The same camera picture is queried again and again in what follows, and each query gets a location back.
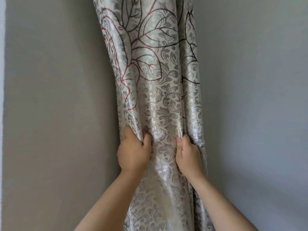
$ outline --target patterned curtain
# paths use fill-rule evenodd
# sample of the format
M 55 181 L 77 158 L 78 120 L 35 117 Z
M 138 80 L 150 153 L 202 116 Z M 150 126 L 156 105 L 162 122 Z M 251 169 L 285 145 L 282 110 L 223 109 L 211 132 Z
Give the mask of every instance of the patterned curtain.
M 120 137 L 129 124 L 153 136 L 151 162 L 124 230 L 212 230 L 204 206 L 175 163 L 187 133 L 206 168 L 192 0 L 94 0 L 115 74 Z

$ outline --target bare skin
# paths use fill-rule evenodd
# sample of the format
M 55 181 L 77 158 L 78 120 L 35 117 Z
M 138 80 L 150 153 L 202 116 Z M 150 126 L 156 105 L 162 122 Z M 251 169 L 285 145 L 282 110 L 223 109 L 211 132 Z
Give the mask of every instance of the bare skin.
M 124 129 L 118 149 L 121 173 L 91 208 L 75 231 L 122 231 L 135 190 L 151 155 L 151 136 L 144 133 L 143 143 L 131 128 Z M 200 195 L 216 231 L 257 231 L 203 175 L 200 152 L 189 137 L 177 138 L 176 163 Z
M 200 196 L 216 231 L 257 231 L 204 176 L 200 151 L 187 135 L 177 138 L 176 163 Z

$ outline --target silver curtain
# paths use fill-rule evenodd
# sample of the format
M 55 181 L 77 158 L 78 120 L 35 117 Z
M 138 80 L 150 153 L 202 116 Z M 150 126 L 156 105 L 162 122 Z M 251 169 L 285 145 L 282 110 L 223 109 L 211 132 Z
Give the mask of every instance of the silver curtain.
M 115 74 L 120 135 L 153 136 L 151 162 L 124 230 L 212 230 L 198 195 L 175 163 L 187 133 L 206 168 L 192 0 L 94 0 Z

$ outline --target damask pattern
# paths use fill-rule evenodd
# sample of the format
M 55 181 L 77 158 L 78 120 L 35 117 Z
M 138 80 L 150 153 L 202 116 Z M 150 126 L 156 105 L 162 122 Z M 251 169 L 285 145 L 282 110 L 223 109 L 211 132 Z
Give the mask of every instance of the damask pattern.
M 127 124 L 140 140 L 142 129 L 153 137 L 151 162 L 124 230 L 214 230 L 175 163 L 174 137 L 186 132 L 206 169 L 192 0 L 94 0 L 94 5 L 116 78 L 120 137 Z

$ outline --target hand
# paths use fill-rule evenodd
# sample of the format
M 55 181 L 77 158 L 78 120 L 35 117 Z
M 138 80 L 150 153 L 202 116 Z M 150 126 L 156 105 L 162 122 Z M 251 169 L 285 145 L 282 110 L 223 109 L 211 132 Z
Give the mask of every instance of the hand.
M 196 145 L 190 143 L 188 135 L 184 135 L 183 139 L 176 138 L 175 160 L 190 183 L 196 178 L 204 177 L 200 151 Z
M 124 128 L 124 139 L 118 149 L 122 172 L 142 173 L 146 169 L 152 151 L 151 136 L 144 132 L 143 143 L 129 126 Z

